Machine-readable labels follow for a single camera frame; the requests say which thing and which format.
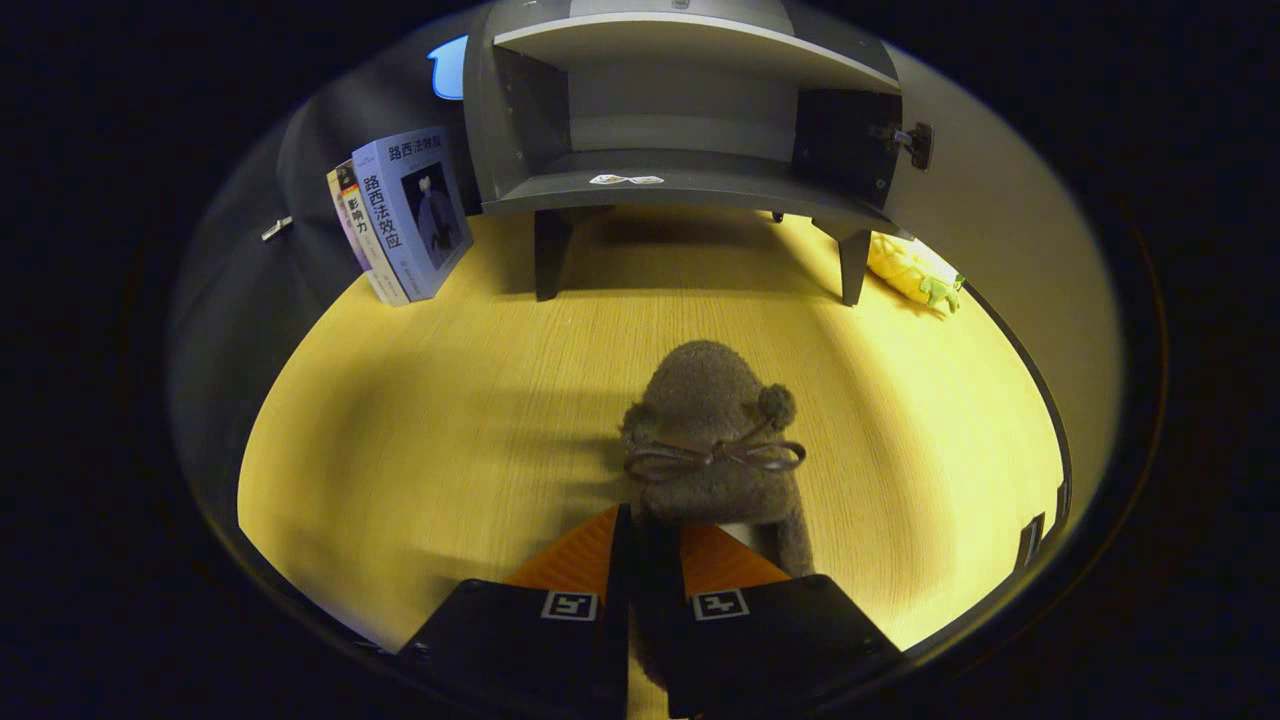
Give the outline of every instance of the orange gripper pad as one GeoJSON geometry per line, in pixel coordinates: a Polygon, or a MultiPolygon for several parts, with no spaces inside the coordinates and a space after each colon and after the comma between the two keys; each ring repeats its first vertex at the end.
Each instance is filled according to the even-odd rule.
{"type": "Polygon", "coordinates": [[[614,505],[564,533],[503,582],[544,591],[594,592],[603,603],[617,520],[614,505]]]}
{"type": "Polygon", "coordinates": [[[790,580],[791,577],[737,538],[716,525],[680,529],[680,562],[685,569],[685,598],[790,580]]]}

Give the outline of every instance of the gray cabinet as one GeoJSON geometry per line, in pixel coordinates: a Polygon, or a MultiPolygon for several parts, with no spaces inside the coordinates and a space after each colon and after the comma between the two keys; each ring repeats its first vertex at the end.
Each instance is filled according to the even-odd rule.
{"type": "Polygon", "coordinates": [[[799,214],[835,236],[858,300],[896,167],[901,96],[879,40],[780,0],[500,0],[467,44],[485,213],[535,214],[539,299],[571,218],[620,204],[799,214]]]}

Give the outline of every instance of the brown string bow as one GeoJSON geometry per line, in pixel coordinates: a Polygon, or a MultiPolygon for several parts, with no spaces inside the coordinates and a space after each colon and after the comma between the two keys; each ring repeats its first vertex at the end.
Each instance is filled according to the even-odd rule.
{"type": "Polygon", "coordinates": [[[758,425],[739,439],[728,442],[718,441],[710,447],[689,446],[669,441],[650,441],[628,452],[622,468],[628,474],[639,475],[649,482],[662,482],[667,479],[668,474],[692,473],[721,460],[728,460],[771,473],[782,473],[799,468],[805,459],[804,446],[799,442],[750,442],[765,427],[768,427],[768,423],[758,425]],[[762,455],[771,450],[790,450],[795,454],[795,459],[762,455]],[[641,460],[657,460],[659,462],[645,471],[636,471],[635,465],[641,460]]]}

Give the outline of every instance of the pom-pom ear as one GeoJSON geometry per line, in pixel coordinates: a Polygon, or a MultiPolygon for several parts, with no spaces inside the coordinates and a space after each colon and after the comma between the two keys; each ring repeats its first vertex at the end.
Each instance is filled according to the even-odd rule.
{"type": "Polygon", "coordinates": [[[796,398],[782,386],[769,386],[760,391],[760,413],[774,430],[781,430],[796,419],[796,398]]]}
{"type": "Polygon", "coordinates": [[[622,442],[627,450],[653,442],[658,436],[658,415],[643,402],[632,405],[622,416],[622,442]]]}

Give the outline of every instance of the cabinet shelf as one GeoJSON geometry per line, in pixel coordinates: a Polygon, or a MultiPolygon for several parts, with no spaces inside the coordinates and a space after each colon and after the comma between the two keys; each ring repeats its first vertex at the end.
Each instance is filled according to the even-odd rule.
{"type": "Polygon", "coordinates": [[[801,90],[900,94],[892,77],[813,42],[753,24],[680,13],[598,13],[494,36],[494,45],[559,69],[609,61],[695,64],[801,90]]]}
{"type": "Polygon", "coordinates": [[[786,163],[686,150],[593,150],[566,152],[485,202],[485,213],[526,213],[586,205],[694,202],[804,217],[882,222],[861,200],[795,177],[786,163]],[[663,182],[593,184],[599,174],[659,177],[663,182]]]}

